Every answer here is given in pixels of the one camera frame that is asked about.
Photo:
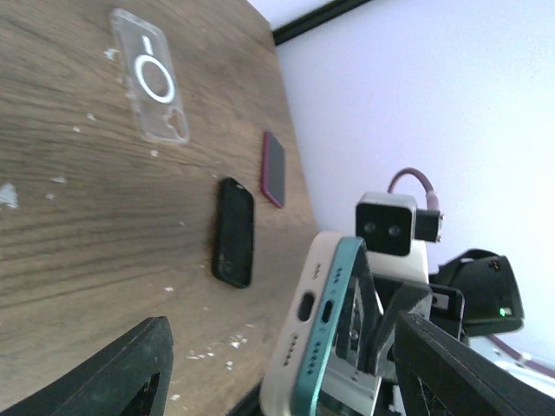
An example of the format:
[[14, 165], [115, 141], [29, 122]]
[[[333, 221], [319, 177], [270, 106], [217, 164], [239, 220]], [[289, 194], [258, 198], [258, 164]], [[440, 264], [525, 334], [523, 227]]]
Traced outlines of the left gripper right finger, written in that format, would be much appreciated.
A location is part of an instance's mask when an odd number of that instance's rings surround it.
[[554, 414], [554, 398], [417, 314], [397, 316], [394, 357], [407, 415]]

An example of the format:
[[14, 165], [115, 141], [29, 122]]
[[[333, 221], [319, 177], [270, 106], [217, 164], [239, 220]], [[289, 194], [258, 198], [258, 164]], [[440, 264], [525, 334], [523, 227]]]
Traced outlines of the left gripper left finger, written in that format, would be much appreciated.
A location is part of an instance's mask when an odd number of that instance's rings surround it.
[[167, 317], [149, 317], [2, 415], [162, 415], [173, 370]]

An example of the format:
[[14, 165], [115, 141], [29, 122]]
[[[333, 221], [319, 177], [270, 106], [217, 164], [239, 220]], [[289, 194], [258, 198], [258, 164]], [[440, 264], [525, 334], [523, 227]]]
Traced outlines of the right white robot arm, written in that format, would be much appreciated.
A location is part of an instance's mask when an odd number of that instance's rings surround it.
[[424, 254], [397, 257], [369, 252], [367, 258], [384, 306], [402, 283], [426, 283], [433, 295], [429, 320], [437, 327], [465, 344], [471, 338], [486, 337], [497, 347], [494, 353], [510, 356], [515, 366], [554, 376], [553, 367], [534, 361], [498, 337], [521, 329], [525, 318], [519, 287], [507, 257], [471, 249], [428, 276], [424, 276], [428, 270]]

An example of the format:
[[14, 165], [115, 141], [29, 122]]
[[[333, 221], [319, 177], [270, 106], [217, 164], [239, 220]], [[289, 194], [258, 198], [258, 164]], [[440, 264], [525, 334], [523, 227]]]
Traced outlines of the beige phone case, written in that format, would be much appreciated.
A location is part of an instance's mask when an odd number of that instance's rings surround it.
[[297, 289], [260, 389], [265, 415], [291, 415], [291, 399], [310, 332], [343, 234], [322, 231], [313, 239]]

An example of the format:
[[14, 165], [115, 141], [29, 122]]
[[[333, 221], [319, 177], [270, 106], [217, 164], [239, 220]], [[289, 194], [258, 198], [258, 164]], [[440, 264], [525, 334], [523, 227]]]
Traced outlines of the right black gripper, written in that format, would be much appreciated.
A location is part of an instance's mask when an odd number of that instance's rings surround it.
[[395, 322], [401, 312], [417, 314], [457, 341], [462, 335], [464, 296], [458, 289], [401, 279], [375, 278], [375, 288], [384, 313], [372, 335], [369, 372], [372, 375], [395, 375], [395, 364], [388, 358], [395, 342]]

